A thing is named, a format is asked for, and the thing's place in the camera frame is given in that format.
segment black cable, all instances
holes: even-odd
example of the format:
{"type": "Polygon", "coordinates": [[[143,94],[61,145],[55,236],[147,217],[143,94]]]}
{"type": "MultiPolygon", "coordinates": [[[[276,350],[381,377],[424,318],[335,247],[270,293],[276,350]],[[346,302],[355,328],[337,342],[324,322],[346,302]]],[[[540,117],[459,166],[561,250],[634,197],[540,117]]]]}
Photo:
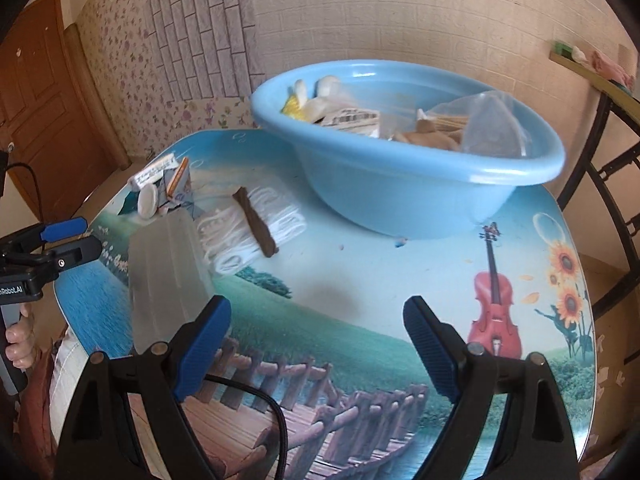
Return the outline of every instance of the black cable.
{"type": "Polygon", "coordinates": [[[33,177],[33,185],[36,188],[36,196],[38,197],[38,214],[40,215],[40,222],[44,223],[44,215],[42,214],[42,197],[40,196],[40,187],[38,186],[36,172],[33,171],[33,168],[25,162],[13,162],[6,167],[6,170],[9,171],[13,168],[24,168],[25,170],[29,170],[31,173],[31,176],[33,177]]]}
{"type": "Polygon", "coordinates": [[[206,381],[222,384],[223,386],[235,388],[236,390],[241,390],[242,392],[246,392],[248,394],[256,396],[259,399],[264,400],[273,410],[273,413],[276,416],[276,420],[278,421],[278,432],[280,434],[278,466],[276,468],[276,473],[273,477],[273,480],[284,480],[284,469],[287,467],[287,448],[289,447],[289,436],[287,435],[287,419],[284,418],[284,413],[280,405],[276,402],[275,399],[273,399],[273,397],[269,396],[261,390],[258,390],[258,388],[254,388],[253,386],[248,386],[247,384],[242,384],[232,379],[227,379],[211,374],[205,375],[204,378],[206,381]]]}

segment white bottle cap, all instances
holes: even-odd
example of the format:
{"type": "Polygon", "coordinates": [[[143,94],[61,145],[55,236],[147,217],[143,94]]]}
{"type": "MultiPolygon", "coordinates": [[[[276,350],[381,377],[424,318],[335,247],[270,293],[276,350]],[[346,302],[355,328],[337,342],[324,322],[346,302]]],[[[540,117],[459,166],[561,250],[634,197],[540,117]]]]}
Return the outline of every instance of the white bottle cap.
{"type": "Polygon", "coordinates": [[[145,184],[138,195],[138,214],[149,220],[158,210],[158,188],[155,184],[145,184]]]}

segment sunflower illustration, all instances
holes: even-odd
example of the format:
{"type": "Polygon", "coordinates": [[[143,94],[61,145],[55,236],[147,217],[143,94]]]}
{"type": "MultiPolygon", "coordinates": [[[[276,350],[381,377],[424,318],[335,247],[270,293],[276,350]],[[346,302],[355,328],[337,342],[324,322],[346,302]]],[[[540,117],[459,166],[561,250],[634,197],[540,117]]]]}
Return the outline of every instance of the sunflower illustration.
{"type": "Polygon", "coordinates": [[[555,242],[551,246],[551,256],[549,256],[549,260],[561,280],[564,280],[564,278],[575,278],[580,272],[575,251],[562,242],[555,242]]]}
{"type": "Polygon", "coordinates": [[[564,327],[569,328],[571,323],[580,321],[582,311],[582,298],[578,296],[574,286],[563,286],[558,295],[556,304],[560,319],[564,321],[564,327]]]}
{"type": "Polygon", "coordinates": [[[562,282],[562,278],[555,269],[549,269],[546,272],[546,282],[551,286],[558,286],[562,282]]]}

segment violin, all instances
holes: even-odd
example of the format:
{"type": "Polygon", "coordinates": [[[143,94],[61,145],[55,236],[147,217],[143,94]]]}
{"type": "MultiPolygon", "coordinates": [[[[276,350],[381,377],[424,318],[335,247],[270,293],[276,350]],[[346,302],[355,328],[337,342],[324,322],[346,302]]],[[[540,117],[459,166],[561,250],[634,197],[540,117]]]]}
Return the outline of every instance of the violin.
{"type": "Polygon", "coordinates": [[[500,236],[495,222],[484,226],[480,238],[486,243],[489,271],[482,270],[474,278],[476,300],[480,302],[480,318],[471,323],[467,342],[480,343],[495,356],[520,359],[522,343],[518,327],[511,321],[509,310],[513,304],[513,288],[495,266],[493,243],[500,236]]]}

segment door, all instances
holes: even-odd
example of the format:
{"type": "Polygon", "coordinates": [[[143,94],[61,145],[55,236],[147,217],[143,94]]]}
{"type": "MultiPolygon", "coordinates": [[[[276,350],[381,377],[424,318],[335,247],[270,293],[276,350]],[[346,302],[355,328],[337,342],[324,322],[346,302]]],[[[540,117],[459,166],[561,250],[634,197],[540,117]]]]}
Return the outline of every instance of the door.
{"type": "MultiPolygon", "coordinates": [[[[9,163],[35,171],[47,222],[70,218],[115,170],[79,99],[62,31],[60,0],[37,0],[0,44],[0,146],[13,143],[9,163]]],[[[11,176],[38,216],[30,173],[11,176]]]]}

